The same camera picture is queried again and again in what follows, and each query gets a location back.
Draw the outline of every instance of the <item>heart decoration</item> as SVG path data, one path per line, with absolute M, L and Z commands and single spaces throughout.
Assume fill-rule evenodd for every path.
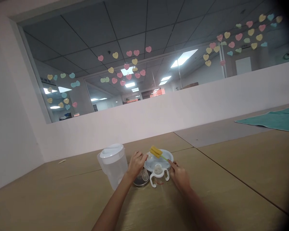
M 242 39 L 242 37 L 243 37 L 243 34 L 240 33 L 240 34 L 237 34 L 237 35 L 235 36 L 235 39 L 236 39 L 237 41 L 240 41 L 240 40 Z
M 138 56 L 139 55 L 139 50 L 134 50 L 134 55 Z
M 134 65 L 136 65 L 136 64 L 138 63 L 138 60 L 137 60 L 137 59 L 132 59 L 132 63 L 133 63 Z
M 146 52 L 150 53 L 152 51 L 152 47 L 148 46 L 145 48 Z
M 97 59 L 98 59 L 99 61 L 103 61 L 103 60 L 104 60 L 104 56 L 98 56 Z

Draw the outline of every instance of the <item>paper heart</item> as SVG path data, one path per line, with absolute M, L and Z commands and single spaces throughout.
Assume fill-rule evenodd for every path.
M 134 65 L 136 65 L 136 64 L 138 63 L 138 60 L 137 60 L 137 59 L 132 59 L 132 63 L 133 63 Z
M 141 74 L 142 76 L 145 76 L 145 70 L 140 71 L 140 74 Z
M 234 42 L 231 42 L 231 43 L 228 44 L 228 46 L 229 46 L 230 48 L 234 48 L 235 43 L 234 43 Z
M 129 69 L 129 64 L 124 64 L 124 69 L 128 70 Z
M 117 59 L 119 57 L 119 54 L 117 52 L 113 53 L 112 56 Z
M 152 47 L 148 46 L 145 48 L 146 52 L 150 53 L 152 51 Z
M 251 44 L 251 48 L 252 48 L 253 50 L 255 50 L 256 47 L 257 47 L 257 45 L 258 45 L 257 43 L 252 43 L 252 44 Z
M 240 34 L 237 34 L 237 35 L 235 36 L 235 39 L 236 39 L 237 41 L 240 41 L 240 40 L 242 39 L 242 37 L 243 37 L 243 34 L 240 33 Z
M 205 64 L 206 64 L 207 66 L 211 66 L 211 60 L 206 61 Z
M 261 41 L 262 38 L 263 38 L 262 34 L 259 34 L 259 35 L 256 36 L 256 39 L 257 39 L 258 41 Z
M 210 43 L 209 47 L 210 47 L 211 49 L 214 49 L 214 47 L 216 47 L 216 43 Z
M 259 26 L 259 30 L 260 30 L 261 32 L 264 31 L 265 28 L 266 28 L 266 25 L 265 25 L 265 24 Z
M 225 38 L 229 38 L 230 37 L 230 32 L 225 32 L 224 36 L 225 36 Z
M 247 25 L 247 27 L 248 28 L 251 28 L 252 26 L 253 26 L 253 21 L 248 21 L 247 23 L 246 23 L 246 25 Z
M 220 46 L 214 47 L 214 51 L 215 51 L 216 53 L 219 52 L 219 50 L 220 50 Z
M 212 49 L 208 47 L 208 48 L 206 49 L 206 52 L 207 52 L 208 54 L 210 54 L 210 53 L 212 52 Z
M 220 35 L 218 35 L 218 36 L 217 36 L 217 40 L 218 40 L 218 41 L 220 41 L 220 42 L 221 42 L 221 41 L 222 41 L 222 39 L 223 39 L 223 35 L 222 35 L 222 34 L 220 34 Z
M 249 36 L 252 36 L 255 33 L 255 29 L 250 29 L 247 33 Z
M 277 17 L 276 17 L 276 22 L 277 22 L 277 23 L 280 23 L 282 20 L 283 20 L 283 17 L 282 17 L 282 16 L 277 16 Z
M 208 54 L 203 55 L 203 59 L 204 59 L 205 61 L 207 61 L 207 60 L 209 59 L 209 55 L 208 55 Z
M 266 19 L 266 16 L 264 14 L 259 16 L 259 22 L 263 22 Z

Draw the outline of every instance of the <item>ceiling tile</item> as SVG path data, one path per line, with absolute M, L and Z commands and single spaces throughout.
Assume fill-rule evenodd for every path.
M 88 48 L 61 16 L 25 26 L 23 29 L 61 55 Z
M 89 47 L 116 40 L 104 2 L 62 16 Z

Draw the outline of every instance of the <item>ceiling light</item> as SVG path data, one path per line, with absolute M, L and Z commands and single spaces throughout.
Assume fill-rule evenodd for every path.
M 171 77 L 171 76 L 168 76 L 168 77 L 164 77 L 164 78 L 162 78 L 162 80 L 161 80 L 161 81 L 165 81 L 165 80 L 168 80 L 168 79 L 170 79 L 170 77 Z
M 173 65 L 171 66 L 171 68 L 173 67 L 177 67 L 177 66 L 181 66 L 183 63 L 185 63 L 186 60 L 188 60 L 196 51 L 196 50 L 192 50 L 192 51 L 187 51 L 184 52 L 180 58 L 178 58 L 178 60 L 174 61 Z
M 126 84 L 125 86 L 126 86 L 126 87 L 132 87 L 132 86 L 135 86 L 135 83 L 134 83 L 134 82 L 128 83 L 128 84 Z
M 167 81 L 168 81 L 168 80 L 166 80 L 166 81 L 164 81 L 164 82 L 161 82 L 161 83 L 159 84 L 159 86 L 160 86 L 160 85 L 164 85 L 165 83 L 167 83 Z

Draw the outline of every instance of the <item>green mat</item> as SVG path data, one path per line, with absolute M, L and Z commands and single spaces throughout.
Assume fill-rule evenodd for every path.
M 240 124 L 259 125 L 267 128 L 289 132 L 289 108 L 281 111 L 268 112 L 264 115 L 254 116 L 235 121 Z

